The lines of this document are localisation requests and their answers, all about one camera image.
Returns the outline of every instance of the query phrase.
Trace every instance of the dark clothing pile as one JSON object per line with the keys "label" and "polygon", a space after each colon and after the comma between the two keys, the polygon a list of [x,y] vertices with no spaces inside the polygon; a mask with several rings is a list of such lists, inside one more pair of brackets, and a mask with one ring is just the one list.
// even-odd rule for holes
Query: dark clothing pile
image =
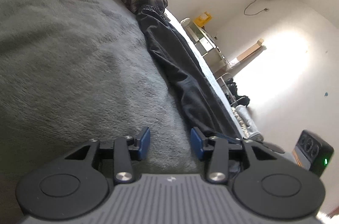
{"label": "dark clothing pile", "polygon": [[136,14],[148,50],[175,90],[189,126],[198,127],[205,136],[222,133],[238,137],[231,116],[206,79],[186,39],[165,18],[167,0],[122,1]]}
{"label": "dark clothing pile", "polygon": [[[239,96],[238,95],[238,87],[237,87],[237,84],[233,81],[233,78],[228,79],[226,81],[226,85],[237,101],[237,104],[233,105],[233,107],[236,107],[237,105],[244,105],[244,106],[249,105],[250,99],[249,99],[248,96]],[[230,104],[232,104],[234,101],[231,99],[231,97],[227,94],[225,94],[225,95],[226,95],[228,102]]]}

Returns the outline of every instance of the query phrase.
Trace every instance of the black bracket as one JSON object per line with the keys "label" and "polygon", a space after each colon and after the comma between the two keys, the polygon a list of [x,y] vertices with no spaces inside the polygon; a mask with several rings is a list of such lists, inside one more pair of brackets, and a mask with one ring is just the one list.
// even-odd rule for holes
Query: black bracket
{"label": "black bracket", "polygon": [[22,212],[59,221],[93,210],[110,192],[107,178],[99,171],[101,160],[113,159],[115,185],[132,183],[136,178],[131,160],[144,159],[149,145],[148,127],[136,137],[121,137],[113,144],[89,139],[20,180],[16,198]]}
{"label": "black bracket", "polygon": [[193,151],[201,161],[211,159],[206,172],[206,180],[213,184],[226,184],[228,182],[228,159],[242,155],[241,141],[228,139],[219,134],[207,138],[195,127],[191,130],[190,142]]}

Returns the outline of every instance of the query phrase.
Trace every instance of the power cord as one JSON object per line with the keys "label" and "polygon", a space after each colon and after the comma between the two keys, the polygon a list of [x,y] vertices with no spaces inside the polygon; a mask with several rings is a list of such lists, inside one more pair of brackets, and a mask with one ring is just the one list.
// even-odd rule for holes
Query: power cord
{"label": "power cord", "polygon": [[256,1],[257,1],[257,0],[251,2],[251,3],[245,8],[245,10],[244,10],[244,15],[258,15],[258,14],[261,13],[261,12],[264,12],[264,11],[265,11],[265,12],[268,12],[268,11],[269,11],[268,8],[265,8],[265,9],[262,9],[261,11],[255,13],[255,14],[246,14],[245,12],[246,12],[247,8],[250,7],[250,6],[251,6],[253,3],[255,3]]}

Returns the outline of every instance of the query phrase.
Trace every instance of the yellow box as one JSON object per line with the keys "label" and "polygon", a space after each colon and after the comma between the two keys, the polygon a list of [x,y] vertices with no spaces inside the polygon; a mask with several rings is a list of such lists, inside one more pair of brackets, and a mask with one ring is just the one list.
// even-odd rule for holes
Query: yellow box
{"label": "yellow box", "polygon": [[199,17],[197,17],[194,22],[196,23],[196,25],[198,25],[199,27],[203,27],[207,22],[209,22],[212,19],[212,16],[210,15],[210,13],[205,12],[202,15],[200,15]]}

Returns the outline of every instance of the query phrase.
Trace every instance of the black pants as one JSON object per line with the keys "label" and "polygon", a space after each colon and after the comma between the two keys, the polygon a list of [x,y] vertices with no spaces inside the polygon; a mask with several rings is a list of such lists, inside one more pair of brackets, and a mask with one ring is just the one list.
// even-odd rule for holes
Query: black pants
{"label": "black pants", "polygon": [[150,54],[174,88],[184,117],[205,136],[222,133],[238,137],[236,126],[201,71],[186,39],[159,14],[146,7],[137,13]]}

